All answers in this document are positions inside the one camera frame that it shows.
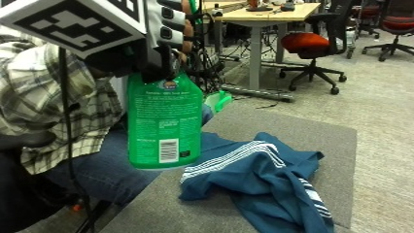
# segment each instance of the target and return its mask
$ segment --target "desk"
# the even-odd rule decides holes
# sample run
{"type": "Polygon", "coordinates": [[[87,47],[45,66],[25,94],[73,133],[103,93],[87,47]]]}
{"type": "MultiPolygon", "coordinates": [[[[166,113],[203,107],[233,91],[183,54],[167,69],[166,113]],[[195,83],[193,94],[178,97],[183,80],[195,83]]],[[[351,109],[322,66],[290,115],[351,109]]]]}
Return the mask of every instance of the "desk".
{"type": "MultiPolygon", "coordinates": [[[[312,120],[256,110],[243,102],[230,104],[203,127],[234,141],[250,141],[267,132],[296,150],[320,150],[324,158],[311,184],[330,210],[336,232],[350,228],[352,172],[356,132],[312,120]]],[[[178,200],[182,170],[165,171],[123,208],[101,233],[251,233],[249,222],[227,193],[214,192],[206,200],[178,200]]]]}
{"type": "MultiPolygon", "coordinates": [[[[221,21],[231,22],[252,28],[251,31],[251,53],[250,53],[250,83],[249,89],[234,88],[225,85],[222,88],[233,90],[234,92],[245,92],[249,94],[262,95],[282,100],[291,100],[292,96],[287,93],[276,93],[275,95],[259,90],[259,72],[260,72],[260,28],[278,24],[278,40],[276,40],[276,55],[275,63],[283,62],[284,49],[280,44],[280,39],[287,33],[287,22],[303,21],[311,13],[314,13],[319,7],[319,3],[296,4],[292,12],[283,12],[272,14],[272,11],[279,7],[272,7],[272,11],[268,12],[247,12],[246,9],[233,11],[223,14],[222,17],[215,17],[215,35],[221,35],[221,21]]],[[[217,46],[215,52],[221,55],[221,37],[215,36],[217,46]]]]}
{"type": "Polygon", "coordinates": [[[210,10],[214,9],[214,4],[218,3],[218,7],[222,9],[222,13],[227,13],[235,10],[239,6],[246,5],[246,1],[234,1],[234,2],[203,2],[203,11],[210,13],[210,10]]]}

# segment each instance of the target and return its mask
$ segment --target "chair base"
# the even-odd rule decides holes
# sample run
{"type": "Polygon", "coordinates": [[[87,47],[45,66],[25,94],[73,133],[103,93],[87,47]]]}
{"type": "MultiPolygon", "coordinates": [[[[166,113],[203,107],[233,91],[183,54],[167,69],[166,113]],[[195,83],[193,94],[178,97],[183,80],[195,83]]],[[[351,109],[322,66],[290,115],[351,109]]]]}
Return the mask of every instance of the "chair base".
{"type": "Polygon", "coordinates": [[[411,55],[414,55],[414,47],[400,45],[398,43],[398,38],[399,36],[395,36],[395,39],[392,40],[391,44],[382,44],[376,46],[364,47],[362,50],[362,54],[366,54],[368,49],[380,49],[383,52],[379,55],[379,58],[378,58],[379,61],[386,61],[386,56],[388,54],[390,56],[392,56],[396,50],[402,50],[406,53],[410,53],[411,55]]]}
{"type": "Polygon", "coordinates": [[[339,94],[339,89],[336,88],[336,83],[327,77],[327,75],[324,73],[340,75],[339,76],[339,82],[344,82],[346,81],[344,72],[315,66],[315,59],[311,60],[308,66],[282,68],[279,78],[283,79],[286,77],[286,73],[284,73],[286,71],[300,71],[300,74],[298,76],[295,76],[290,82],[290,86],[288,86],[290,91],[296,90],[295,83],[298,80],[300,80],[302,78],[308,76],[308,81],[311,82],[312,77],[315,75],[332,86],[331,94],[334,94],[334,95],[339,94]]]}
{"type": "Polygon", "coordinates": [[[360,24],[360,25],[358,26],[358,34],[356,34],[356,37],[359,38],[360,32],[362,32],[362,31],[366,31],[370,35],[375,35],[375,36],[374,36],[375,39],[379,39],[379,32],[375,31],[374,29],[375,29],[374,26],[360,24]]]}

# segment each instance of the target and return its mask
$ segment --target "blue cloth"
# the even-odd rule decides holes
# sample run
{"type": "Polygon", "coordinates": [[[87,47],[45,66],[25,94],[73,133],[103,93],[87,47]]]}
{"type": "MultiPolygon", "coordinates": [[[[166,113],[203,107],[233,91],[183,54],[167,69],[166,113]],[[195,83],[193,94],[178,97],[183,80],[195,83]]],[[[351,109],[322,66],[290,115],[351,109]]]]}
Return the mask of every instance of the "blue cloth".
{"type": "Polygon", "coordinates": [[[306,181],[322,157],[318,151],[292,150],[266,133],[251,142],[203,133],[202,156],[185,169],[179,199],[205,199],[219,186],[258,232],[331,233],[331,214],[306,181]]]}

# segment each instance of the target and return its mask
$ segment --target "plaid shirt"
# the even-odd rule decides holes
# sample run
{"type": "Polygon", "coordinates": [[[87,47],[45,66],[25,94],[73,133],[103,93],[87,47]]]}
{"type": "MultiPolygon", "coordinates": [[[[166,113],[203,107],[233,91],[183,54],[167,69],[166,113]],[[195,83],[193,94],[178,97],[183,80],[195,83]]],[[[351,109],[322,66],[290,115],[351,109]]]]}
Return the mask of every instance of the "plaid shirt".
{"type": "MultiPolygon", "coordinates": [[[[58,75],[58,47],[0,25],[0,133],[20,135],[49,130],[55,141],[24,149],[21,162],[30,174],[45,172],[67,158],[58,75]]],[[[99,150],[118,121],[121,106],[109,79],[93,79],[67,52],[73,157],[99,150]]]]}

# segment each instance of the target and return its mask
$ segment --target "person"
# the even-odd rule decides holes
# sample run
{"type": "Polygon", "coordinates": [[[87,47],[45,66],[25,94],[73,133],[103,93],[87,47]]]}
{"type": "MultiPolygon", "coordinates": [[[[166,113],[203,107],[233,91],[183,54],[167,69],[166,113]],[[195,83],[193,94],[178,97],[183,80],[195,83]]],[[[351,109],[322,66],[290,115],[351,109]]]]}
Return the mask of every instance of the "person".
{"type": "MultiPolygon", "coordinates": [[[[189,13],[183,1],[182,10],[189,13]]],[[[193,36],[186,21],[183,34],[193,36]]],[[[181,58],[191,49],[185,42],[181,58]]],[[[69,118],[73,171],[89,196],[126,205],[161,172],[131,167],[126,130],[119,127],[121,105],[109,74],[89,67],[67,51],[69,118]]],[[[0,24],[0,134],[20,135],[43,130],[54,142],[25,149],[21,163],[29,174],[42,176],[67,191],[67,138],[58,85],[58,47],[0,24]]],[[[203,124],[211,112],[203,105],[203,124]]]]}

